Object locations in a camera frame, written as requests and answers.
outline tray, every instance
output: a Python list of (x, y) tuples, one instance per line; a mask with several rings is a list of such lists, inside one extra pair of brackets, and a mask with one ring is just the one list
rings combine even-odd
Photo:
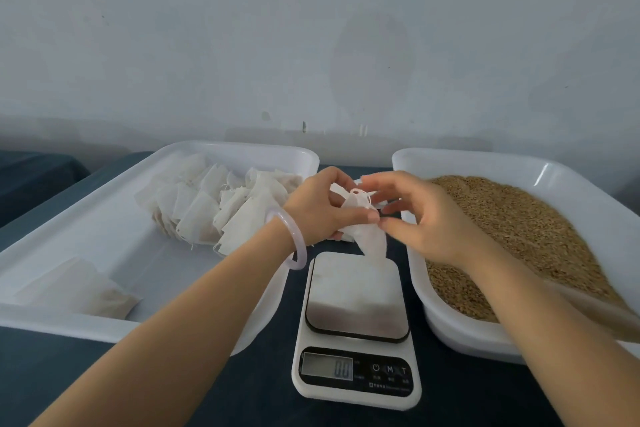
[[(193, 153), (204, 153), (238, 175), (256, 167), (307, 178), (319, 165), (314, 152), (296, 147), (192, 140), (160, 149), (0, 253), (0, 326), (117, 342), (220, 262), (211, 246), (191, 249), (165, 237), (133, 199), (152, 176)], [(126, 321), (11, 303), (21, 287), (75, 256), (93, 262), (101, 273), (143, 298)], [(287, 273), (286, 267), (275, 273), (233, 354), (251, 344), (271, 320)]]
[[(588, 243), (613, 287), (640, 312), (640, 217), (568, 167), (535, 157), (443, 149), (403, 149), (392, 157), (395, 170), (421, 178), (445, 174), (481, 176), (522, 188), (552, 205)], [(403, 212), (403, 219), (415, 217)], [(419, 253), (407, 249), (413, 287), (431, 329), (454, 350), (508, 362), (523, 362), (500, 324), (478, 321), (452, 309), (434, 291)], [(620, 341), (640, 358), (640, 344)]]

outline table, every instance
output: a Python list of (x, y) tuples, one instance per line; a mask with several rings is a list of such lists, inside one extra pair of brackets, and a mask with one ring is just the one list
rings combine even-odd
[[(36, 229), (149, 153), (135, 153), (106, 166), (0, 229), (0, 250)], [(356, 178), (380, 171), (342, 167)], [(324, 251), (360, 253), (353, 243), (323, 242)], [(291, 271), (276, 314), (254, 342), (231, 357), (188, 423), (189, 426), (539, 426), (558, 425), (548, 400), (528, 368), (473, 358), (440, 342), (413, 290), (406, 249), (388, 237), (396, 262), (422, 381), (422, 398), (407, 412), (306, 399), (291, 382), (307, 269)], [(0, 425), (28, 425), (112, 345), (0, 328)]]

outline scale platform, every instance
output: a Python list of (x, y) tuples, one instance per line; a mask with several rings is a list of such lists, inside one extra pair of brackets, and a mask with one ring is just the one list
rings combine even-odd
[(422, 386), (393, 261), (323, 252), (311, 262), (291, 377), (308, 398), (396, 410), (418, 403)]

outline stack of tea bags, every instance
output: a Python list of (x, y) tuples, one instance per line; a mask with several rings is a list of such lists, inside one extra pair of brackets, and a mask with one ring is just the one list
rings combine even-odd
[(302, 177), (250, 169), (244, 178), (203, 154), (181, 158), (134, 196), (160, 229), (191, 244), (214, 245), (228, 255), (264, 224), (272, 206), (282, 206)]

